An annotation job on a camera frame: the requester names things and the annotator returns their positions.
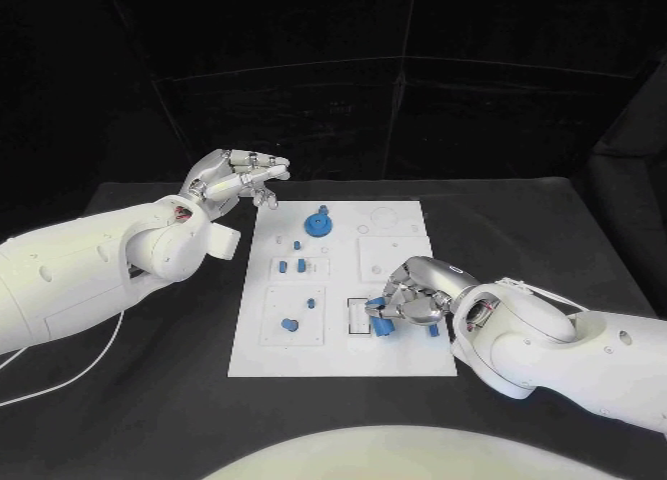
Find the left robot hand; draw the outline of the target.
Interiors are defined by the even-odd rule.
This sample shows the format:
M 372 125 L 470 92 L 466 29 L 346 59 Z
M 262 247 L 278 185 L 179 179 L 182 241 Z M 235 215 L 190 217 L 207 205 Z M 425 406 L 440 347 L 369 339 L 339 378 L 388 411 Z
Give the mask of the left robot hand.
M 290 178 L 290 161 L 284 157 L 246 150 L 216 149 L 193 165 L 179 195 L 203 210 L 210 221 L 223 217 L 241 198 L 255 207 L 278 207 L 268 180 Z

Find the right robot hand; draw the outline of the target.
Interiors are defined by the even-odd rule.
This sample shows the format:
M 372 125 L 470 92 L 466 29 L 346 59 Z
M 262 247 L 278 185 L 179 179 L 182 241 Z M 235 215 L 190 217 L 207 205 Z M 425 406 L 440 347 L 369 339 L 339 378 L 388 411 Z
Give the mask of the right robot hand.
M 461 298 L 478 285 L 450 263 L 412 256 L 392 272 L 382 295 L 366 303 L 365 312 L 372 318 L 434 325 L 455 313 Z

